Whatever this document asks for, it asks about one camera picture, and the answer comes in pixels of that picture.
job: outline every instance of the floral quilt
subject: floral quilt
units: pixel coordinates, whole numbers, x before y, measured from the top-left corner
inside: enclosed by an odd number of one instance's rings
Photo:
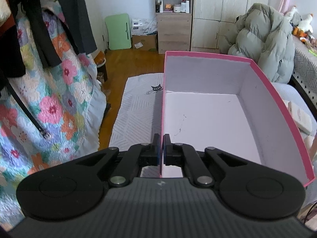
[[[76,55],[60,20],[58,3],[46,6],[43,19],[62,63],[43,69],[29,21],[18,20],[18,38],[26,75],[10,80],[34,118],[50,135],[44,139],[29,118],[9,97],[0,102],[0,224],[9,230],[23,214],[15,197],[27,175],[79,157],[87,109],[94,90],[89,68],[91,55]]]

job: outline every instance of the bottle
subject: bottle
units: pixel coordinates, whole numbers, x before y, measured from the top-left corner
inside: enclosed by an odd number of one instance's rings
[[[161,3],[161,1],[160,1],[160,0],[157,0],[157,1],[156,1],[156,5],[155,5],[155,12],[159,12],[159,9],[160,9],[160,3]]]

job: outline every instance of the wooden floor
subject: wooden floor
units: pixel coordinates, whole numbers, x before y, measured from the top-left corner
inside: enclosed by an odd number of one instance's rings
[[[111,92],[107,97],[107,102],[111,103],[111,109],[101,124],[99,150],[109,145],[112,127],[118,115],[128,77],[163,72],[164,69],[164,55],[159,55],[157,52],[132,49],[108,51],[106,60],[108,80],[104,88]]]

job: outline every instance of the cardboard box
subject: cardboard box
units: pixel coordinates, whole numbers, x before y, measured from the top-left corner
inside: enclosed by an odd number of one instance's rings
[[[215,147],[288,173],[315,179],[301,134],[270,81],[248,58],[167,51],[162,136],[198,151]],[[162,177],[181,177],[162,165]]]
[[[132,36],[132,47],[135,50],[157,51],[157,33],[147,36]]]

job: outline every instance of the metal screw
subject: metal screw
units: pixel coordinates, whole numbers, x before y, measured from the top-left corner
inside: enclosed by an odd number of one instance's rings
[[[199,176],[197,182],[201,184],[211,184],[213,179],[210,176]]]
[[[126,179],[123,176],[112,176],[110,178],[110,182],[113,184],[123,184],[126,181]]]

